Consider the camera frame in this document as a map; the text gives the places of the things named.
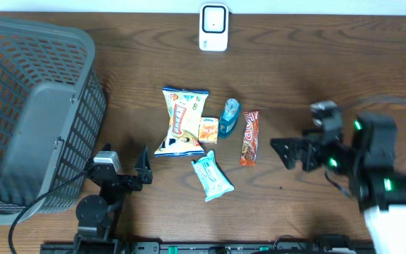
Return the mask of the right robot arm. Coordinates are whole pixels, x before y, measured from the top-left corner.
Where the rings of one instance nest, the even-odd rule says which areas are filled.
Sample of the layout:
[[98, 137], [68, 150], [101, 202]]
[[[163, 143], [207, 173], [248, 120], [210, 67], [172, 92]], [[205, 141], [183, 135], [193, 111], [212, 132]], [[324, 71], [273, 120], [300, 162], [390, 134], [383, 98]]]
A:
[[338, 190], [355, 198], [377, 253], [406, 253], [406, 174], [395, 169], [397, 126], [385, 115], [361, 113], [350, 145], [343, 142], [343, 118], [336, 105], [312, 105], [315, 129], [297, 138], [273, 138], [286, 169], [326, 167], [347, 177]]

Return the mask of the orange Top chocolate bar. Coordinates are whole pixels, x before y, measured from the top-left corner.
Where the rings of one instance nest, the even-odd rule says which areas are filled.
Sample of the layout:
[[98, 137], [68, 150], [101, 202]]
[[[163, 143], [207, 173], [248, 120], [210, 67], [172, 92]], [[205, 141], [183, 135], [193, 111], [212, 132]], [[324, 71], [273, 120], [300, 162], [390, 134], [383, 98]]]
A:
[[246, 120], [246, 127], [242, 140], [240, 166], [253, 167], [256, 162], [258, 148], [259, 111], [245, 111], [243, 116]]

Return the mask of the orange tissue pack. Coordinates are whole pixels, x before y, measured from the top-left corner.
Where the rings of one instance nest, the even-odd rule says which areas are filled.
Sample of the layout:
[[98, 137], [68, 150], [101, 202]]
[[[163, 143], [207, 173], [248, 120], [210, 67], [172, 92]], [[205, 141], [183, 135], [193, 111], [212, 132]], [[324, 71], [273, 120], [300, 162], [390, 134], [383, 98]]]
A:
[[217, 144], [219, 136], [219, 119], [201, 117], [199, 123], [199, 141], [201, 143]]

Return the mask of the grey plastic shopping basket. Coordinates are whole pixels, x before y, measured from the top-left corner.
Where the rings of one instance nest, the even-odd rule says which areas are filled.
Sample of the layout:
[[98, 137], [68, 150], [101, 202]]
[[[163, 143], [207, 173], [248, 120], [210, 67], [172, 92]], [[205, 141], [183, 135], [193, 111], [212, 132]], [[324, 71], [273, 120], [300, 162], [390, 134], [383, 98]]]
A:
[[0, 224], [77, 200], [106, 100], [84, 31], [0, 17]]

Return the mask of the blue mouthwash bottle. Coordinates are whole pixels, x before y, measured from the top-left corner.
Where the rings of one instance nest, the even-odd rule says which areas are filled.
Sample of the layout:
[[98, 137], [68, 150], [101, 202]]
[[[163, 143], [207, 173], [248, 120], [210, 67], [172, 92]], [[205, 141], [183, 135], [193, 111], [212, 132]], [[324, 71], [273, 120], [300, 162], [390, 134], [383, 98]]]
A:
[[237, 125], [240, 110], [241, 103], [236, 99], [230, 98], [226, 101], [219, 121], [219, 137], [227, 138], [231, 135]]

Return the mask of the white wet wipes pack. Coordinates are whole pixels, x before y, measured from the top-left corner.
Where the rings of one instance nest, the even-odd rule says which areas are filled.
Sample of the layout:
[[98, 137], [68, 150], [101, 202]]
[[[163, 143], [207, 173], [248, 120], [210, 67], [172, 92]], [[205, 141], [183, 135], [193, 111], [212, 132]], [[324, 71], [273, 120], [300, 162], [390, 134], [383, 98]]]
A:
[[192, 167], [204, 188], [206, 202], [235, 190], [234, 185], [219, 169], [213, 150], [208, 151], [204, 157], [197, 161], [192, 161]]

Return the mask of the yellow snack chip bag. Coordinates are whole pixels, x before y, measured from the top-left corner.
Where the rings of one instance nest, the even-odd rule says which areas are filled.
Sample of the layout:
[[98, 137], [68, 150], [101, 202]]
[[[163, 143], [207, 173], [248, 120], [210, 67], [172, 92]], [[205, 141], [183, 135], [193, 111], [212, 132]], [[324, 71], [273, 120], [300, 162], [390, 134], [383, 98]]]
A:
[[170, 117], [166, 137], [154, 152], [156, 157], [203, 155], [199, 143], [199, 124], [208, 90], [186, 90], [163, 87]]

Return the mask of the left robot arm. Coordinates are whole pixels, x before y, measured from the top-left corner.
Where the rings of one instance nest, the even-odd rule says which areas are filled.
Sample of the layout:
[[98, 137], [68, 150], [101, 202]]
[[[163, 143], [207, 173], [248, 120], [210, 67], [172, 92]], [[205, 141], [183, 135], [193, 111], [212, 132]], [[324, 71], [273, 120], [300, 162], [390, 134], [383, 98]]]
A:
[[86, 164], [86, 177], [97, 184], [100, 191], [86, 196], [76, 207], [78, 232], [74, 238], [74, 253], [131, 252], [128, 243], [116, 238], [115, 231], [126, 196], [152, 183], [148, 147], [143, 147], [137, 158], [136, 175], [119, 174], [120, 169], [118, 154], [109, 144]]

